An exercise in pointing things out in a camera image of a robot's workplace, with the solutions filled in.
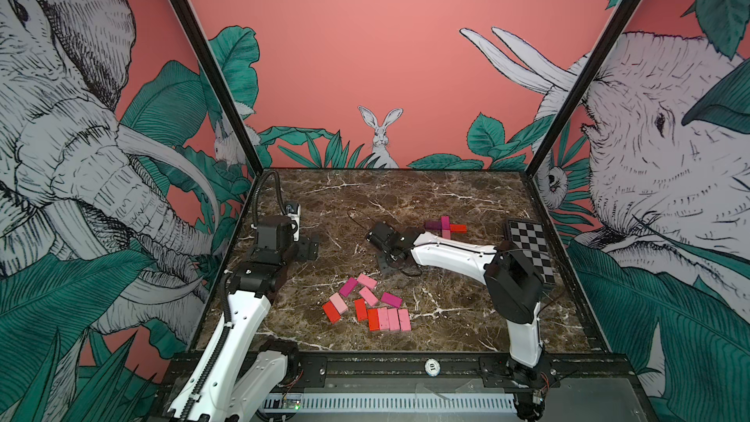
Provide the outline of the purple block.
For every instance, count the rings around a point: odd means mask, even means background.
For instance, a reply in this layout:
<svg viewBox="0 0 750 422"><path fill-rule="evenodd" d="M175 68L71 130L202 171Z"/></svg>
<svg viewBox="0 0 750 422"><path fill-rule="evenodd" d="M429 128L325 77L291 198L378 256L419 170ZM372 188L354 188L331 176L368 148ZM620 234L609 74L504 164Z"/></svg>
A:
<svg viewBox="0 0 750 422"><path fill-rule="evenodd" d="M424 228L431 231L441 231L443 229L443 223L441 221L426 221Z"/></svg>

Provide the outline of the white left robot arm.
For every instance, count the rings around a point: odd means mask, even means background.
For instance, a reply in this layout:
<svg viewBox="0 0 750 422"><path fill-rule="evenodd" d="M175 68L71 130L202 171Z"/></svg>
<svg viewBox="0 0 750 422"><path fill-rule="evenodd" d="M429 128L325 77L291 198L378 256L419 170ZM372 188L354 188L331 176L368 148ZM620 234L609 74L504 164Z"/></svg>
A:
<svg viewBox="0 0 750 422"><path fill-rule="evenodd" d="M300 374L296 345L275 343L241 373L252 341L295 261L313 261L318 244L301 236L298 213L264 217L238 269L219 282L222 318L193 373L165 412L167 421L248 421L274 388Z"/></svg>

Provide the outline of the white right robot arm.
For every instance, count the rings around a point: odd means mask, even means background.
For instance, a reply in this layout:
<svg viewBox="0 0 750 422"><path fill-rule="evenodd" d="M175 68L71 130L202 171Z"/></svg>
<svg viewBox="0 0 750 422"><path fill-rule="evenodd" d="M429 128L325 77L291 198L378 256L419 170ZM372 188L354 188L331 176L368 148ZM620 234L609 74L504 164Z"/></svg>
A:
<svg viewBox="0 0 750 422"><path fill-rule="evenodd" d="M535 389L552 386L539 326L542 277L521 250L507 241L500 246L476 245L419 228L398 232L385 222L375 224L366 240L388 263L440 268L484 285L496 314L507 322L508 367L516 385Z"/></svg>

